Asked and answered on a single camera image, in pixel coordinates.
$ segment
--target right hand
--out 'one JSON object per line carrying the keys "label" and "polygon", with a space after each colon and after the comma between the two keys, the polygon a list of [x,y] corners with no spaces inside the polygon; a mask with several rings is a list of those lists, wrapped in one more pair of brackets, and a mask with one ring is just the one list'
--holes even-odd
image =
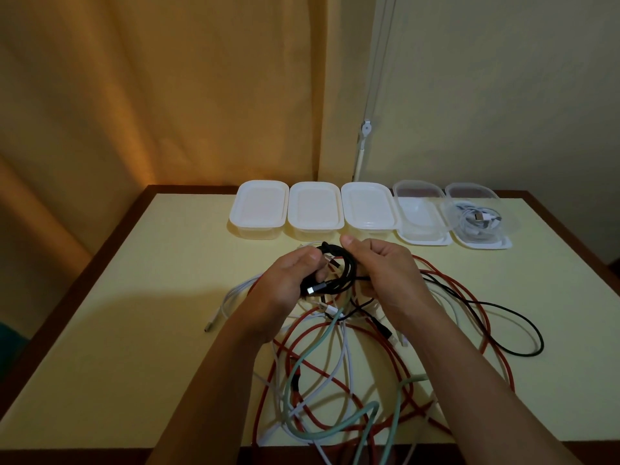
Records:
{"label": "right hand", "polygon": [[361,283],[362,293],[379,300],[387,319],[400,332],[411,326],[416,312],[438,306],[404,246],[372,238],[359,241],[350,235],[341,236],[340,244],[370,276],[372,285]]}

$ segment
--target table edge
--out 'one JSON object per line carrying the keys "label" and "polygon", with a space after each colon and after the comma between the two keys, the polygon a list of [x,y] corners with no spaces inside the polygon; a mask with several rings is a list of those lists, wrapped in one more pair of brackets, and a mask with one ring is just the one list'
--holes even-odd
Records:
{"label": "table edge", "polygon": [[[99,276],[103,273],[107,265],[110,263],[120,246],[123,244],[131,230],[140,220],[144,211],[151,204],[151,201],[157,194],[236,194],[237,186],[203,186],[203,185],[148,185],[142,193],[136,198],[135,202],[129,207],[114,231],[104,242],[97,254],[93,256],[86,269],[78,276],[78,278],[69,287],[66,295],[60,300],[48,318],[44,321],[42,327],[36,332],[35,336],[27,344],[26,348],[13,365],[10,372],[0,384],[0,419],[4,417],[11,407],[13,401],[18,397],[21,390],[28,383],[30,377],[34,374],[45,355],[56,342],[60,333],[66,327],[69,320],[80,307],[89,291],[97,282]],[[566,226],[564,226],[554,215],[549,212],[539,201],[528,191],[520,190],[499,190],[496,191],[501,198],[523,199],[527,204],[543,219],[547,225],[560,237],[564,242],[577,253],[581,259],[604,281],[607,285],[620,296],[620,279],[613,274],[609,268],[579,239],[573,235]],[[620,456],[620,441],[578,441],[566,444],[574,444],[581,451],[581,460],[592,463],[606,463],[603,456]],[[439,450],[448,450],[450,444],[442,445],[420,445],[428,449],[435,458],[444,457],[444,452]],[[299,449],[296,446],[290,446],[292,449]],[[251,450],[251,448],[242,448],[243,450]],[[288,449],[287,447],[268,447],[272,452],[279,449]],[[115,459],[118,463],[144,463],[148,457],[149,449],[49,449],[49,450],[0,450],[0,457],[4,463],[48,463],[50,461],[82,462],[85,458],[89,462],[99,462],[105,458],[105,462],[109,459]]]}

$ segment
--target teal object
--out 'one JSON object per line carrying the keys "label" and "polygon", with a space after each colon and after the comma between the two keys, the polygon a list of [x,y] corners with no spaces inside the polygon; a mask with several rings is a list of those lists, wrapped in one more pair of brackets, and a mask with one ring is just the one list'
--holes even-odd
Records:
{"label": "teal object", "polygon": [[0,380],[11,370],[13,362],[19,357],[27,344],[27,338],[4,323],[0,323]]}

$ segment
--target clear plastic container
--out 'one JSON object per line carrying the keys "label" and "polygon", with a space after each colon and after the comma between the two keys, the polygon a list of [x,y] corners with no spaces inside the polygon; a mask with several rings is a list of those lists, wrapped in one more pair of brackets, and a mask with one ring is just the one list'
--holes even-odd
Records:
{"label": "clear plastic container", "polygon": [[385,238],[400,227],[392,193],[383,184],[354,182],[341,188],[347,232],[359,239]]}
{"label": "clear plastic container", "polygon": [[340,189],[324,182],[294,184],[288,195],[288,222],[298,240],[331,240],[345,225]]}
{"label": "clear plastic container", "polygon": [[401,217],[399,236],[419,245],[450,244],[447,224],[440,213],[446,202],[441,188],[425,181],[398,181],[392,189]]}
{"label": "clear plastic container", "polygon": [[282,232],[288,209],[288,186],[254,180],[239,186],[229,219],[242,238],[272,240]]}
{"label": "clear plastic container", "polygon": [[442,213],[464,243],[500,242],[520,228],[518,219],[491,189],[475,183],[446,187]]}

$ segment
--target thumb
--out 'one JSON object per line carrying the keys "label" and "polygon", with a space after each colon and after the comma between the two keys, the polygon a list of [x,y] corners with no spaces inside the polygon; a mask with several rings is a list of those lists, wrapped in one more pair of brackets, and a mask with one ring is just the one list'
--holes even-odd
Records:
{"label": "thumb", "polygon": [[295,279],[299,280],[299,282],[301,283],[301,280],[304,277],[309,276],[313,272],[317,271],[318,269],[323,267],[325,263],[325,258],[323,258],[321,252],[316,251],[308,253],[303,257],[299,258],[299,260],[287,270]]}
{"label": "thumb", "polygon": [[350,252],[368,272],[371,272],[377,264],[381,263],[381,256],[370,249],[364,242],[359,241],[351,235],[343,235],[340,237],[342,247]]}

